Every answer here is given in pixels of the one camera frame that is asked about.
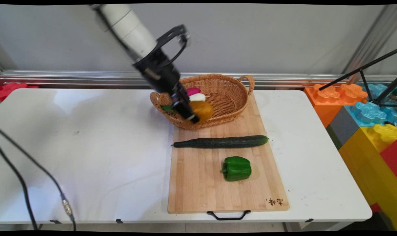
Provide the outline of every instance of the orange building block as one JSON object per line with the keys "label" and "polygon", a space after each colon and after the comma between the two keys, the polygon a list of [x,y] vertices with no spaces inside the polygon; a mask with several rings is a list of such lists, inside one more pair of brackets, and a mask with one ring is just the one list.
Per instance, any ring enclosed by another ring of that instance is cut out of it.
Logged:
{"label": "orange building block", "polygon": [[316,84],[312,88],[305,88],[303,91],[308,96],[325,128],[331,123],[342,106],[367,102],[368,94],[359,85],[340,85],[339,88],[330,86],[320,91],[319,89],[323,85],[325,84]]}
{"label": "orange building block", "polygon": [[371,141],[373,137],[377,137],[376,132],[382,133],[382,131],[381,128],[376,129],[374,135],[369,135],[369,130],[364,130],[364,127],[359,128],[344,143],[339,153],[368,204],[378,203],[397,230],[397,177],[381,157],[378,151],[378,148],[381,148],[377,145],[378,139]]}

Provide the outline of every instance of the white wall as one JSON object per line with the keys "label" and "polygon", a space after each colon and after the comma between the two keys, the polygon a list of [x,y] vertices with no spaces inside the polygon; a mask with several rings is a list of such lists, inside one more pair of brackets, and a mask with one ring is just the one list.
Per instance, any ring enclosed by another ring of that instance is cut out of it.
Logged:
{"label": "white wall", "polygon": [[[397,49],[397,29],[389,37],[377,58]],[[369,67],[366,74],[370,75],[397,75],[397,54]]]}
{"label": "white wall", "polygon": [[[340,73],[383,6],[131,4],[155,37],[178,24],[181,72]],[[164,47],[171,57],[176,42]],[[4,69],[133,71],[86,5],[0,5]]]}

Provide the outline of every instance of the cutting board handle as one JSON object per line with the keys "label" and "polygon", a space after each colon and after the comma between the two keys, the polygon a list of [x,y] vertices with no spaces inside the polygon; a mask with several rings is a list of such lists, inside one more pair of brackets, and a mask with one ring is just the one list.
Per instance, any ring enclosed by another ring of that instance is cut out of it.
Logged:
{"label": "cutting board handle", "polygon": [[217,217],[215,215],[214,212],[212,212],[212,211],[208,211],[207,212],[208,215],[211,215],[211,216],[215,217],[218,221],[239,221],[239,220],[242,220],[244,218],[244,216],[246,214],[249,214],[249,213],[251,213],[251,211],[250,210],[246,210],[246,211],[244,211],[244,213],[242,213],[242,216],[238,217],[238,218],[233,218],[233,217],[219,218],[219,217]]}
{"label": "cutting board handle", "polygon": [[254,77],[252,77],[250,75],[241,76],[238,78],[239,82],[242,82],[242,79],[244,79],[244,78],[248,79],[248,82],[250,84],[250,88],[248,90],[248,96],[249,96],[252,94],[252,91],[254,91],[254,85],[255,85]]}

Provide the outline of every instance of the metal rail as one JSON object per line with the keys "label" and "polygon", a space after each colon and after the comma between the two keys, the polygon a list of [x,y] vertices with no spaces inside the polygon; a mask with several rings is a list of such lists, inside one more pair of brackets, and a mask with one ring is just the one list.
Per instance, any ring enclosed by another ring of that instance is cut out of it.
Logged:
{"label": "metal rail", "polygon": [[[209,74],[181,73],[181,78]],[[256,89],[304,88],[315,84],[326,84],[340,78],[341,74],[271,74],[271,73],[221,73],[239,78],[249,74],[256,81]],[[365,75],[370,84],[389,84],[397,75]],[[106,71],[40,71],[40,70],[3,70],[0,71],[0,85],[27,83],[43,88],[107,88],[107,89],[149,89],[149,85],[138,72]],[[346,84],[339,82],[335,86]]]}

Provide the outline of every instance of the pink object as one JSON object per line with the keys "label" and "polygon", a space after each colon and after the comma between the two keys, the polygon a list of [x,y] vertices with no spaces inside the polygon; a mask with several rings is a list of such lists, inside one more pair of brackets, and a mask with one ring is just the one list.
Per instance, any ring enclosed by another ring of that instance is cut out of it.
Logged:
{"label": "pink object", "polygon": [[6,99],[6,97],[9,96],[9,94],[16,89],[20,88],[39,88],[38,86],[29,86],[26,83],[10,83],[4,86],[0,85],[0,103],[3,102],[3,100]]}
{"label": "pink object", "polygon": [[187,93],[189,96],[196,94],[196,93],[200,93],[201,90],[199,88],[189,88],[187,89]]}

